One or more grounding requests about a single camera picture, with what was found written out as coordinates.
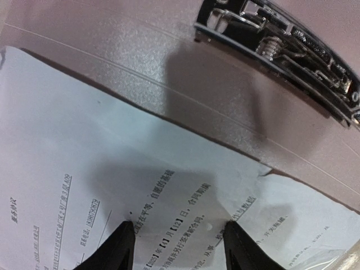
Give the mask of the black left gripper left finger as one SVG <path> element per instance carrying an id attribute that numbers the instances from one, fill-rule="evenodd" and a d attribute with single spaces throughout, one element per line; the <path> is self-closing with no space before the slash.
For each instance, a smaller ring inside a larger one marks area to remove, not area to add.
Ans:
<path id="1" fill-rule="evenodd" d="M 132 270 L 135 232 L 133 222 L 124 221 L 106 241 L 75 270 Z"/>

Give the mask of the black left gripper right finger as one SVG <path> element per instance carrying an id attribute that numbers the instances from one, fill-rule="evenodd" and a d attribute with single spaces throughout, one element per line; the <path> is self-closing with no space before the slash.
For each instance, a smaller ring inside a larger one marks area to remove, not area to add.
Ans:
<path id="1" fill-rule="evenodd" d="M 223 232 L 226 267 L 231 270 L 284 270 L 271 259 L 235 221 Z"/>

